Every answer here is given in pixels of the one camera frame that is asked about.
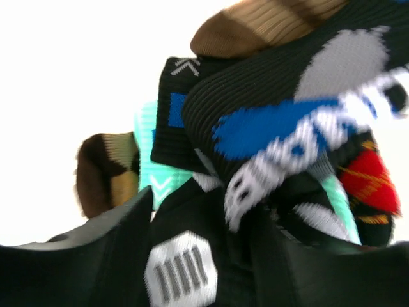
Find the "black sport sock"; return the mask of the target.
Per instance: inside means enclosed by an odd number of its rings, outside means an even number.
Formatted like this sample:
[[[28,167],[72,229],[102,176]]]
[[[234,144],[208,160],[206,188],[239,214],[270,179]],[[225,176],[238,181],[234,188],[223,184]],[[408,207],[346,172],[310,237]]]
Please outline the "black sport sock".
[[[167,59],[158,87],[157,123],[151,160],[175,168],[208,174],[183,126],[181,112],[188,92],[200,81],[237,63],[236,59]]]
[[[189,180],[163,202],[144,273],[151,306],[260,306],[249,232],[256,208],[307,247],[380,249],[279,214],[301,201],[328,205],[319,177],[405,108],[408,2],[349,1],[305,37],[237,61],[185,98],[185,133],[220,186],[206,192]]]

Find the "brown striped sock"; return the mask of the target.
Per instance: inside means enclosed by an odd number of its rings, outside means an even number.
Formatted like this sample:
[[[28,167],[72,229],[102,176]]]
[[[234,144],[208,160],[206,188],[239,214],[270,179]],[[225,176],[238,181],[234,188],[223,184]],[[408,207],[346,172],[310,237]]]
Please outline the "brown striped sock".
[[[305,36],[347,2],[343,0],[240,1],[206,20],[190,48],[197,56],[245,58]]]

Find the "mint green sock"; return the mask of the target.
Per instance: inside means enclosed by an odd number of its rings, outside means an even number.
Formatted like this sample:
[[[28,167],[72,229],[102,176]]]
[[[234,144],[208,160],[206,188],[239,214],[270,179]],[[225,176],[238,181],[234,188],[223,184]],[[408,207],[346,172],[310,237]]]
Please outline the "mint green sock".
[[[157,123],[156,101],[144,103],[135,113],[135,140],[140,151],[139,188],[150,185],[154,193],[153,208],[157,210],[166,196],[181,187],[188,179],[193,178],[208,192],[220,186],[219,180],[201,173],[193,173],[153,162],[150,158],[155,139]],[[318,181],[318,187],[323,189],[323,195],[328,197],[329,204],[315,201],[301,201],[289,210],[280,213],[281,219],[299,217],[309,226],[332,237],[361,244],[358,230],[351,210],[347,206],[346,194],[335,175],[328,175]]]

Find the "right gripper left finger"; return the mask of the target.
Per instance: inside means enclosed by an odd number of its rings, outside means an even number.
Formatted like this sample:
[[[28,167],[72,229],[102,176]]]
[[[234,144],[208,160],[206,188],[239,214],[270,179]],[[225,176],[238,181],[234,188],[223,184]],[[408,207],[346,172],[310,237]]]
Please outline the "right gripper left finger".
[[[1,306],[136,306],[153,193],[51,240],[1,247]]]

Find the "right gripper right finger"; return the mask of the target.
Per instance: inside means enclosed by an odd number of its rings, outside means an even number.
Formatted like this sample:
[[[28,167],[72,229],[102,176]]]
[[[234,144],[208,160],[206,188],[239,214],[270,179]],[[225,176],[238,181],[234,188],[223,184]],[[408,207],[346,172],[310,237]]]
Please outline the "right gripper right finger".
[[[335,254],[289,239],[261,208],[249,214],[260,306],[408,306],[408,243]]]

